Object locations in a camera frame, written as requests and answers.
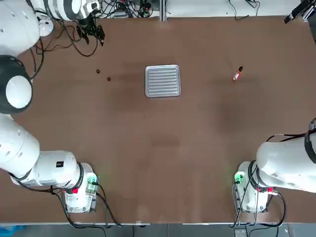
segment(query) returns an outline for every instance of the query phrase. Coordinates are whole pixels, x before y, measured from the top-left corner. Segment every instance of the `brown tabletop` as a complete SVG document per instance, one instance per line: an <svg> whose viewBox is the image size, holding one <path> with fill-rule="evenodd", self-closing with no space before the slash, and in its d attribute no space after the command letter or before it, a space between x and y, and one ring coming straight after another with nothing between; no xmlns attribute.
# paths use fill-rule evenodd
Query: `brown tabletop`
<svg viewBox="0 0 316 237"><path fill-rule="evenodd" d="M120 222L233 222L238 165L255 159L271 134L306 131L316 115L316 48L308 24L248 17L102 25L105 44L92 57L72 47L45 54L34 100L14 118L41 150L71 151L90 163ZM69 40L63 35L58 44ZM94 41L78 47L88 53ZM31 74L30 53L21 59ZM179 65L178 98L145 96L145 67L160 64ZM0 187L0 221L67 221L57 198L14 185L3 171ZM279 190L286 222L316 222L314 194ZM258 221L278 222L281 214L275 198ZM105 222L104 207L99 202L97 213L72 217Z"/></svg>

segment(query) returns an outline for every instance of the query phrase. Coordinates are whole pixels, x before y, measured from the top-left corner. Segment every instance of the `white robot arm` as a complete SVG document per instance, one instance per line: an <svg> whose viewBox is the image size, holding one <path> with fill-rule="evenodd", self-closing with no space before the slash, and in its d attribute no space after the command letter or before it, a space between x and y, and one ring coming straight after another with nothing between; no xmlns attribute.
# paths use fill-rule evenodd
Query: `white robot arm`
<svg viewBox="0 0 316 237"><path fill-rule="evenodd" d="M268 195L276 194L274 187L316 193L314 122L315 119L306 133L292 135L281 142L263 143L256 161L240 165L234 183L236 203L242 211L266 211Z"/></svg>
<svg viewBox="0 0 316 237"><path fill-rule="evenodd" d="M91 166L78 163L66 151L40 151L35 137L10 115L0 114L0 168L8 171L15 184L55 186L65 190L69 212L89 212L97 181Z"/></svg>
<svg viewBox="0 0 316 237"><path fill-rule="evenodd" d="M63 19L69 17L68 5L63 5L64 2L71 2L71 9L78 15L83 11L83 16L92 10L88 5L92 6L95 0L31 2L40 9L42 19L50 21L50 14L54 18L57 13L64 16ZM10 116L27 109L33 97L30 77L17 56L42 36L41 24L49 25L35 13L24 0L0 1L0 168L9 173L15 184L63 189L68 212L89 212L96 199L93 183L97 181L91 166L78 163L70 152L40 151L37 139Z"/></svg>

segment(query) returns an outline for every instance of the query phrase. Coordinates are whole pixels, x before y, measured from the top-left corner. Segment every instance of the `label sticker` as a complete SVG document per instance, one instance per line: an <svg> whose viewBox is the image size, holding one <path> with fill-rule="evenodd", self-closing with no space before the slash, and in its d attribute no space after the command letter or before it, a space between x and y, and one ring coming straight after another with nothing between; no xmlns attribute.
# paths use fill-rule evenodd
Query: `label sticker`
<svg viewBox="0 0 316 237"><path fill-rule="evenodd" d="M64 162L63 161L56 162L56 168L59 168L59 167L64 167Z"/></svg>

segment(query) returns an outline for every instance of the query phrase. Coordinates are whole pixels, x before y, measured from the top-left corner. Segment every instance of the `metal tray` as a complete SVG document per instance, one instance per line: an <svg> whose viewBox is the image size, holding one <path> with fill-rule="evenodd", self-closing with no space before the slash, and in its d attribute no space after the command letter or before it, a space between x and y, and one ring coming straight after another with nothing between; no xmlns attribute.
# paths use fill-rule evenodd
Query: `metal tray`
<svg viewBox="0 0 316 237"><path fill-rule="evenodd" d="M145 94L147 97L179 96L180 93L178 65L148 66L145 69Z"/></svg>

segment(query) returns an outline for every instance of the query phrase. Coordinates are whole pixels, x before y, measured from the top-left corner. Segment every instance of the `small bottle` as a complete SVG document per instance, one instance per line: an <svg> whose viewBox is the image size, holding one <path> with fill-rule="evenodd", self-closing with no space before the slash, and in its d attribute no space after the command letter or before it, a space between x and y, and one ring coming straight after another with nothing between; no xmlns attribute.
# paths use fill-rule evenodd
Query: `small bottle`
<svg viewBox="0 0 316 237"><path fill-rule="evenodd" d="M234 77L233 77L233 80L238 80L238 78L239 78L241 72L242 72L242 66L240 66L240 67L238 68L238 71L235 73L235 75L234 75Z"/></svg>

